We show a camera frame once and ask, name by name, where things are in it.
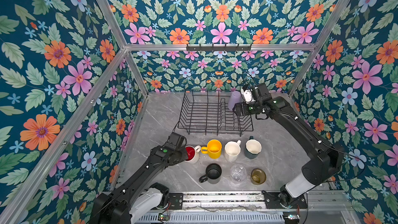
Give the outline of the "white mug red inside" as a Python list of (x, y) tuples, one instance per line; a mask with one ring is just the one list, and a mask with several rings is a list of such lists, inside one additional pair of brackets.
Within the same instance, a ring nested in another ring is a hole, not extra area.
[(201, 146), (186, 146), (186, 152), (188, 158), (185, 160), (185, 162), (189, 164), (195, 164), (198, 162), (200, 158), (200, 151), (201, 151)]

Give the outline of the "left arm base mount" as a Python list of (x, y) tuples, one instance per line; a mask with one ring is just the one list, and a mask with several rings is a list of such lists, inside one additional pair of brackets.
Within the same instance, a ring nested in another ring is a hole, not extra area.
[(166, 197), (162, 197), (161, 202), (155, 207), (156, 210), (181, 210), (183, 206), (183, 193), (169, 193)]

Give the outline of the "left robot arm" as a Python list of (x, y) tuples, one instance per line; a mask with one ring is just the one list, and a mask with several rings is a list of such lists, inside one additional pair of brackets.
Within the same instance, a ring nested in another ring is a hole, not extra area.
[(130, 209), (146, 186), (166, 168), (187, 160), (187, 139), (175, 132), (164, 145), (151, 149), (143, 165), (122, 185), (94, 201), (89, 224), (130, 224)]

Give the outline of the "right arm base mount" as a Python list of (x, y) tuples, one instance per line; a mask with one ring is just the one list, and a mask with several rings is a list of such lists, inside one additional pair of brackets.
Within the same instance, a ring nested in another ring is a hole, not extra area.
[(291, 197), (287, 192), (267, 192), (265, 190), (261, 191), (266, 208), (268, 209), (307, 209), (308, 203), (305, 198), (305, 194), (300, 195), (297, 198)]

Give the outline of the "yellow mug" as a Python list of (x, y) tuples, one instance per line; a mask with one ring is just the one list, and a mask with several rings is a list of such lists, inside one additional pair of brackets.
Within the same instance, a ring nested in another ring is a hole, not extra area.
[(210, 140), (207, 146), (201, 147), (201, 153), (208, 155), (211, 159), (218, 159), (221, 156), (222, 144), (219, 140)]

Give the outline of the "lilac plastic cup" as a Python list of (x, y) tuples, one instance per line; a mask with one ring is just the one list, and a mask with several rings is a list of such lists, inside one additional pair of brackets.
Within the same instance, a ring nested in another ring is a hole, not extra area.
[(228, 109), (233, 111), (234, 106), (240, 103), (241, 100), (241, 93), (239, 91), (232, 91), (228, 102)]

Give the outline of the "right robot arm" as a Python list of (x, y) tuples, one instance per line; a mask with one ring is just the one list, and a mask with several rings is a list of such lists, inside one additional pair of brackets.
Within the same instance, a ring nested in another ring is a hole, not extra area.
[(233, 112), (241, 116), (264, 114), (282, 127), (301, 145), (309, 157), (300, 173), (280, 189), (279, 200), (284, 206), (291, 205), (309, 190), (334, 176), (342, 167), (344, 149), (331, 144), (311, 128), (283, 97), (273, 97), (265, 84), (243, 86), (242, 102), (236, 103)]

